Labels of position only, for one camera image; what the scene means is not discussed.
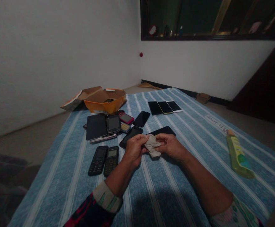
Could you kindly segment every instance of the sleeve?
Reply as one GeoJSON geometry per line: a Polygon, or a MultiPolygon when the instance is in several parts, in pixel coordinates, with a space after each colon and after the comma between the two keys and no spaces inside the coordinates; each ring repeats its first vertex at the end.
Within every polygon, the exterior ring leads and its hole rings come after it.
{"type": "Polygon", "coordinates": [[[103,181],[73,213],[64,227],[110,226],[122,204],[123,200],[114,196],[103,181]]]}
{"type": "Polygon", "coordinates": [[[224,212],[210,217],[213,227],[263,227],[261,221],[235,195],[231,206],[224,212]]]}

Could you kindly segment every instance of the dark door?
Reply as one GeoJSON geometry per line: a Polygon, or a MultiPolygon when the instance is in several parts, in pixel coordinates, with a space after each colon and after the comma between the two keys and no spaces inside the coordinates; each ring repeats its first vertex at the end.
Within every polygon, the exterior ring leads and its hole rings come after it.
{"type": "Polygon", "coordinates": [[[227,108],[275,123],[275,49],[227,108]]]}

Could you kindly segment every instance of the pink phone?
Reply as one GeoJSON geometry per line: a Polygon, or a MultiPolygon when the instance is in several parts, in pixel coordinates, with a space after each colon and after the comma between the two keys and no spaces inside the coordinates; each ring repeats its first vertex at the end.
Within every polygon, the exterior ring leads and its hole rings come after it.
{"type": "Polygon", "coordinates": [[[120,120],[125,122],[126,124],[130,125],[134,121],[134,118],[132,116],[129,116],[126,113],[120,113],[119,116],[120,116],[120,120]]]}

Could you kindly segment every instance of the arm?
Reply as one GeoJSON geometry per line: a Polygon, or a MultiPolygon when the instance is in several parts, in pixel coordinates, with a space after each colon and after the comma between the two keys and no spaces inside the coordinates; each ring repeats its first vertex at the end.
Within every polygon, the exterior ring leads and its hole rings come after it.
{"type": "Polygon", "coordinates": [[[167,153],[183,165],[199,194],[205,213],[214,226],[232,226],[233,221],[240,226],[248,222],[255,224],[252,226],[259,226],[256,216],[237,200],[233,193],[219,182],[174,135],[158,134],[156,138],[161,146],[155,150],[167,153]],[[243,213],[247,214],[247,220],[244,219],[243,213]]]}
{"type": "Polygon", "coordinates": [[[73,226],[110,226],[113,218],[122,205],[132,172],[141,162],[146,148],[141,148],[149,136],[136,135],[127,142],[123,159],[112,173],[101,182],[73,213],[64,225],[73,226]]]}

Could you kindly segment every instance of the cardboard box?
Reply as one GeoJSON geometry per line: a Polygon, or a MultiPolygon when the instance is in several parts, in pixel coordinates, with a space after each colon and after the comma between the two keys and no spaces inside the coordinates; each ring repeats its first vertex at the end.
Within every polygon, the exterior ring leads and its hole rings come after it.
{"type": "Polygon", "coordinates": [[[102,89],[102,87],[98,86],[81,90],[72,100],[61,106],[61,108],[73,112],[82,104],[85,104],[91,113],[111,114],[118,111],[125,102],[126,93],[124,90],[102,89]],[[113,101],[105,102],[107,99],[113,99],[113,101]]]}
{"type": "Polygon", "coordinates": [[[208,94],[205,94],[205,93],[198,93],[196,95],[196,100],[203,105],[205,105],[210,98],[211,98],[211,96],[208,94]]]}

